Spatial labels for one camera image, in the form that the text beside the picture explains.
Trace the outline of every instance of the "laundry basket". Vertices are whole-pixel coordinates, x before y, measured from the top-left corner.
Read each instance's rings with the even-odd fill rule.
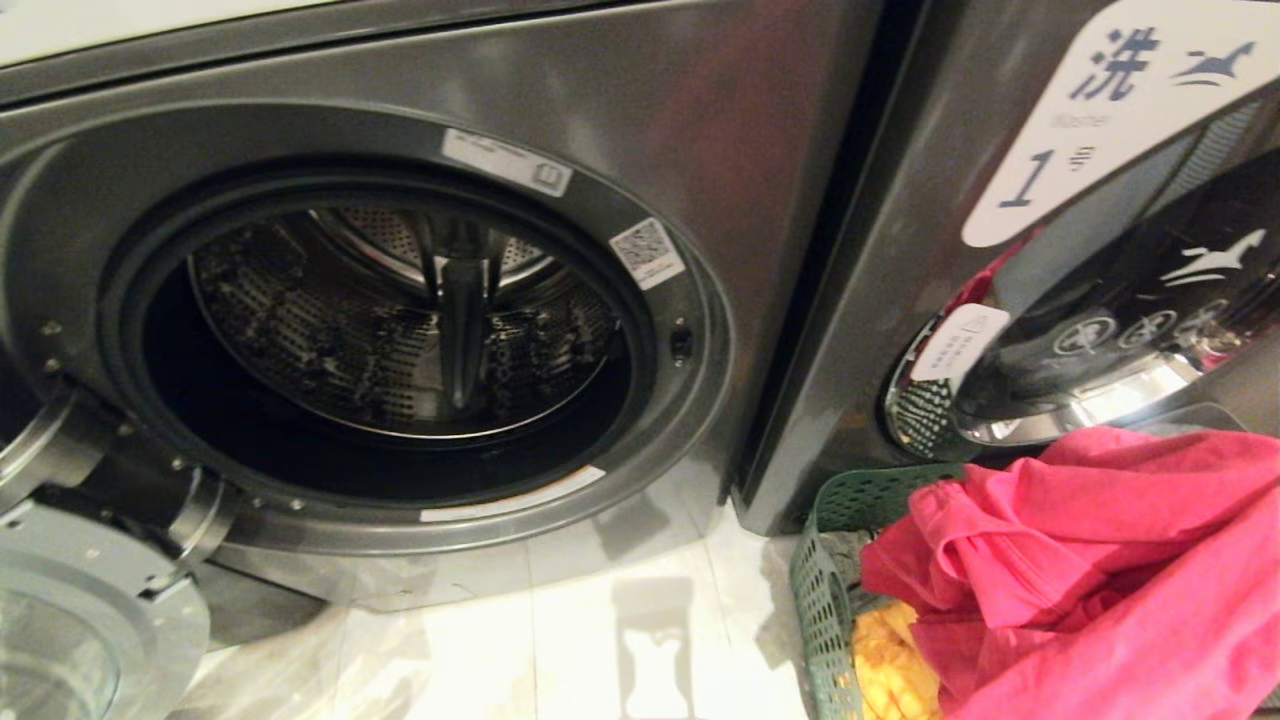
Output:
[[[809,684],[819,720],[863,720],[850,647],[854,615],[845,578],[823,548],[822,533],[878,530],[906,515],[916,488],[964,477],[960,462],[855,470],[827,480],[791,559],[791,589],[804,634]]]

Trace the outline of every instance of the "floor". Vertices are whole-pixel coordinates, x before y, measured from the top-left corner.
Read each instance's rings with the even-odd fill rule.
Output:
[[[532,591],[372,614],[206,656],[169,720],[803,720],[795,538],[731,509],[655,557]]]

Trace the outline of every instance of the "washing machine drum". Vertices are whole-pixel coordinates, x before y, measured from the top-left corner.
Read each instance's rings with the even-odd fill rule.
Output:
[[[557,215],[448,172],[253,172],[160,208],[109,270],[128,406],[189,460],[360,502],[492,502],[645,410],[653,319]]]
[[[1083,259],[1032,237],[970,282],[916,340],[887,400],[893,437],[925,457],[1050,442],[1073,429],[1140,418],[1280,325],[1280,150],[1203,182]],[[1064,269],[1046,265],[1064,264]],[[1048,287],[1028,278],[1056,275]],[[1012,314],[960,377],[920,363],[964,304]],[[997,315],[979,311],[973,318]]]

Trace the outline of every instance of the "front-load washing machine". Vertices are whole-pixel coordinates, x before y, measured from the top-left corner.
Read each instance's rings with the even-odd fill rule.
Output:
[[[696,537],[876,3],[141,5],[0,69],[5,707],[163,712],[209,568],[394,610]]]
[[[1087,425],[1280,434],[1277,37],[1280,6],[1235,0],[922,13],[742,523]]]

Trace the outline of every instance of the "pink clothing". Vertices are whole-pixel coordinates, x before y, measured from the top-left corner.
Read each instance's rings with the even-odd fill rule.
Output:
[[[1247,717],[1280,682],[1280,441],[1091,428],[916,491],[863,551],[945,716]]]

